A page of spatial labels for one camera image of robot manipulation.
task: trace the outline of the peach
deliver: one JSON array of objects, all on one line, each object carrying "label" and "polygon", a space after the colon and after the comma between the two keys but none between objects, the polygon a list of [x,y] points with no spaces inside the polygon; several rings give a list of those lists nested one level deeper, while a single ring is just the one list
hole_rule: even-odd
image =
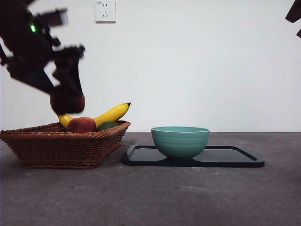
[{"label": "peach", "polygon": [[85,97],[77,96],[66,87],[56,86],[50,93],[50,105],[56,114],[80,113],[85,107]]},{"label": "peach", "polygon": [[73,118],[67,125],[67,132],[87,133],[96,132],[96,123],[90,117]]}]

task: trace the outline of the yellow banana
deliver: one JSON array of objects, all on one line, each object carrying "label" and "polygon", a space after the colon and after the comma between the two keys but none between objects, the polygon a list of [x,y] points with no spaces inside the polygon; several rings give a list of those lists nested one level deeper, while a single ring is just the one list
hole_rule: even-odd
[{"label": "yellow banana", "polygon": [[130,107],[131,103],[122,103],[119,104],[107,112],[103,113],[102,115],[99,115],[94,118],[94,121],[96,123],[96,127],[98,127],[101,123],[105,121],[117,121],[119,120],[123,115],[125,115]]},{"label": "yellow banana", "polygon": [[68,123],[73,119],[73,117],[68,114],[58,114],[57,117],[65,129],[67,129]]}]

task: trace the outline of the brown wicker basket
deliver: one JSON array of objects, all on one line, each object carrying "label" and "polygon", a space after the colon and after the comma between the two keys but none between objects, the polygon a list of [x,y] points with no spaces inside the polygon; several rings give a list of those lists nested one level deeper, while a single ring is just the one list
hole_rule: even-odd
[{"label": "brown wicker basket", "polygon": [[16,154],[25,168],[91,169],[120,146],[131,123],[99,132],[66,132],[59,122],[3,130],[0,139]]}]

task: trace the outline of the bowl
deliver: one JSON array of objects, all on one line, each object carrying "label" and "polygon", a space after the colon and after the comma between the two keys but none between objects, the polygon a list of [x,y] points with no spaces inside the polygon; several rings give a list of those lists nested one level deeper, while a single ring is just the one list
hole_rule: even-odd
[{"label": "bowl", "polygon": [[156,148],[169,159],[189,160],[207,145],[210,130],[199,127],[163,126],[151,129]]}]

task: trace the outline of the avocado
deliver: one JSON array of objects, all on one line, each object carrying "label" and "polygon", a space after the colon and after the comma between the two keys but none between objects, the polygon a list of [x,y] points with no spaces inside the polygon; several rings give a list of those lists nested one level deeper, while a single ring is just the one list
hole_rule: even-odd
[{"label": "avocado", "polygon": [[97,131],[109,129],[118,126],[118,123],[115,121],[104,121],[97,127]]}]

